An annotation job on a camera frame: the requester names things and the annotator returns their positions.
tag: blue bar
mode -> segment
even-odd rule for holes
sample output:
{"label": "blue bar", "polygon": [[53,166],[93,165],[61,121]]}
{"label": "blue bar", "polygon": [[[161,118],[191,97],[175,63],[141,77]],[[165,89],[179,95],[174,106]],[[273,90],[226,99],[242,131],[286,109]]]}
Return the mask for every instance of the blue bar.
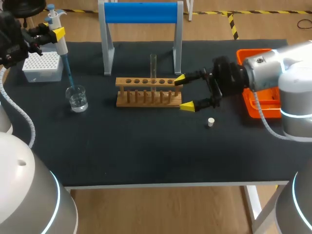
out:
{"label": "blue bar", "polygon": [[106,23],[176,23],[176,2],[106,2]]}

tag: pipette tip box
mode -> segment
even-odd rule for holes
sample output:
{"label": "pipette tip box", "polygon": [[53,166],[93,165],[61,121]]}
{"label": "pipette tip box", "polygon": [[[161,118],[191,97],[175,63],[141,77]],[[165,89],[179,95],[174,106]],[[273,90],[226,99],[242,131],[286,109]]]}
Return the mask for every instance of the pipette tip box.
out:
{"label": "pipette tip box", "polygon": [[23,65],[23,72],[28,82],[60,81],[63,72],[63,62],[57,52],[30,54]]}

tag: wooden floor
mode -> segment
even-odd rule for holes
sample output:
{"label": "wooden floor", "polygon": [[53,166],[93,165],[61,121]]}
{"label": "wooden floor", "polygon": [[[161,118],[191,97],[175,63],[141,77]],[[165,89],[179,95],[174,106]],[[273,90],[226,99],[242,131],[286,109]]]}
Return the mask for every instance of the wooden floor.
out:
{"label": "wooden floor", "polygon": [[[96,10],[96,0],[54,0],[58,8]],[[311,10],[310,0],[195,0],[194,11]],[[35,17],[41,22],[46,13]],[[97,14],[69,13],[61,21],[67,41],[100,41]],[[287,39],[289,44],[312,39],[297,22],[311,15],[235,15],[240,39]],[[173,25],[111,25],[114,41],[172,40]],[[185,17],[184,40],[233,39],[227,17]],[[274,186],[258,186],[265,205]],[[239,187],[79,190],[74,194],[79,234],[248,234],[251,233]],[[271,234],[277,233],[272,227]]]}

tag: white cable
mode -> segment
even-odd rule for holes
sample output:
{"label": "white cable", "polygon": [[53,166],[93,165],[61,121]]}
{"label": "white cable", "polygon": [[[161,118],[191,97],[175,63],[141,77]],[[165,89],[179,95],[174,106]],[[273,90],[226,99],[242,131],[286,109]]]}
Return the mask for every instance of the white cable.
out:
{"label": "white cable", "polygon": [[259,102],[257,93],[254,92],[253,95],[254,95],[254,99],[255,99],[255,102],[256,102],[256,105],[257,105],[257,108],[258,108],[261,120],[262,120],[265,128],[269,131],[269,133],[271,133],[274,137],[277,137],[277,138],[282,139],[282,140],[292,140],[292,139],[290,139],[287,136],[282,136],[282,135],[277,134],[276,132],[273,131],[273,129],[268,125],[267,121],[265,120],[265,117],[263,115],[263,112],[262,112],[262,109],[261,109],[261,106],[260,106],[260,102]]}
{"label": "white cable", "polygon": [[35,130],[34,123],[31,120],[31,118],[26,114],[26,112],[24,112],[19,106],[17,106],[16,103],[13,102],[13,100],[8,96],[8,94],[4,90],[3,77],[4,77],[5,71],[6,71],[6,68],[2,67],[2,69],[0,71],[0,92],[1,92],[2,96],[4,97],[4,99],[7,100],[7,102],[10,103],[11,106],[13,106],[14,109],[16,109],[25,118],[25,120],[28,122],[29,127],[30,127],[30,131],[31,131],[31,137],[30,137],[30,142],[29,142],[28,146],[29,146],[29,148],[32,148],[34,143],[35,143],[35,138],[36,138],[36,130]]}

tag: white cap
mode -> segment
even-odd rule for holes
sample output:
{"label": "white cap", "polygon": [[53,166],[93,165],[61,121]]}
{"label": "white cap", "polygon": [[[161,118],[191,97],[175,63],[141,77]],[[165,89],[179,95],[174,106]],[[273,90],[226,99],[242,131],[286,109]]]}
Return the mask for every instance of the white cap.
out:
{"label": "white cap", "polygon": [[215,119],[214,119],[214,118],[209,118],[209,119],[208,119],[208,126],[209,126],[209,127],[212,127],[213,124],[214,124],[214,122],[215,122]]}

